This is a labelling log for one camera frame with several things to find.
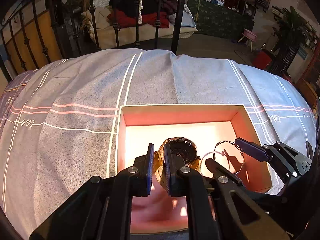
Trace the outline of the black smart watch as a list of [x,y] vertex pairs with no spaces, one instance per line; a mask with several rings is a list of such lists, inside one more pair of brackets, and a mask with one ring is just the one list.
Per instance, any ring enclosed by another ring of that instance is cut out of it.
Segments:
[[174,195],[179,181],[176,171],[182,167],[194,169],[197,172],[201,171],[200,161],[201,158],[197,155],[196,145],[188,138],[174,137],[165,139],[159,149],[155,152],[153,160],[153,172],[157,181],[167,191],[166,178],[165,178],[165,164],[164,164],[164,145],[170,144],[172,156],[172,194]]

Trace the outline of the thin silver bangle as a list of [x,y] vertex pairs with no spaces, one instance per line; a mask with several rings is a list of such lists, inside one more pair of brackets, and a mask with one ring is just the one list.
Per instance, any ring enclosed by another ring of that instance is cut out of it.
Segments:
[[[226,149],[223,149],[222,151],[217,151],[217,148],[222,145],[222,144],[230,144],[232,145],[236,150],[239,151],[239,154],[242,157],[242,161],[239,161],[237,156],[234,155],[230,155]],[[200,161],[200,167],[202,167],[202,164],[204,163],[204,161],[207,159],[207,157],[212,157],[212,159],[214,161],[216,161],[216,156],[217,155],[221,155],[222,157],[225,157],[227,160],[227,170],[229,172],[232,172],[232,174],[234,175],[239,175],[240,172],[243,170],[244,166],[245,166],[245,158],[244,158],[244,153],[243,151],[240,149],[240,147],[234,142],[234,141],[229,141],[229,140],[223,140],[218,142],[215,146],[214,146],[214,150],[212,152],[208,152],[206,153]]]

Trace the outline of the open cardboard jewelry box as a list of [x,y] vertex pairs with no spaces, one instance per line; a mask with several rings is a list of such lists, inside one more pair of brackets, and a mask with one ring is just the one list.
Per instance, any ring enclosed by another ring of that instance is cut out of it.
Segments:
[[172,153],[193,165],[203,176],[208,158],[237,174],[251,191],[267,192],[271,177],[265,163],[241,153],[233,142],[242,138],[258,143],[258,135],[242,105],[139,105],[123,106],[117,134],[117,169],[133,165],[153,144],[155,151],[150,194],[132,201],[131,232],[134,234],[181,231],[187,228],[184,197],[168,195],[160,180],[164,158],[159,153],[169,143]]

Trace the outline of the grey striped bed sheet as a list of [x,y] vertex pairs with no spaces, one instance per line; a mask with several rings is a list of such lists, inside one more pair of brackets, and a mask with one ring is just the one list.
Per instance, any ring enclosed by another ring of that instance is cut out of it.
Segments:
[[316,119],[281,77],[229,59],[110,49],[24,72],[1,95],[1,208],[30,234],[91,176],[116,173],[126,105],[244,105],[262,144],[306,154]]

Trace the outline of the pink stool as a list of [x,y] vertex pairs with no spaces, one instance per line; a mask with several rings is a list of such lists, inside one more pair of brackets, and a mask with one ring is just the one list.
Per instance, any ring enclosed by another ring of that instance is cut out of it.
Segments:
[[244,29],[244,32],[242,33],[242,37],[238,40],[238,43],[240,43],[244,38],[247,38],[249,40],[250,52],[252,52],[253,43],[256,42],[257,35],[255,35],[253,32],[251,32],[248,29]]

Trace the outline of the white wicker swing chair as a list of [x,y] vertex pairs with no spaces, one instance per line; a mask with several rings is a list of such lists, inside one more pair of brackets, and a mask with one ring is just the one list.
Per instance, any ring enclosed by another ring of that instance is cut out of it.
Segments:
[[172,38],[176,14],[161,12],[161,0],[158,0],[156,13],[142,15],[142,0],[136,0],[135,17],[126,16],[122,11],[112,8],[110,0],[93,0],[95,11],[83,12],[82,29],[85,29],[92,41],[101,49],[134,44],[158,38]]

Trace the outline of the dark clothes pile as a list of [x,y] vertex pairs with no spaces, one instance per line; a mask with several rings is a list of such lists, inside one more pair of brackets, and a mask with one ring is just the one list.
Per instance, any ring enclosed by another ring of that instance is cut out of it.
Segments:
[[[142,0],[142,15],[156,13],[158,11],[158,0]],[[177,11],[177,0],[161,0],[161,12],[173,15]],[[126,16],[135,17],[136,0],[110,0],[109,5],[114,9],[122,11]]]

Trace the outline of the black iron bed frame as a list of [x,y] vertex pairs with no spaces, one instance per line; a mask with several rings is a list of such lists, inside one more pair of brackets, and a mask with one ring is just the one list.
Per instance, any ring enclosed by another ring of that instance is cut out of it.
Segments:
[[8,82],[54,59],[83,55],[80,14],[88,11],[94,49],[100,50],[97,0],[18,0],[1,19],[1,71]]

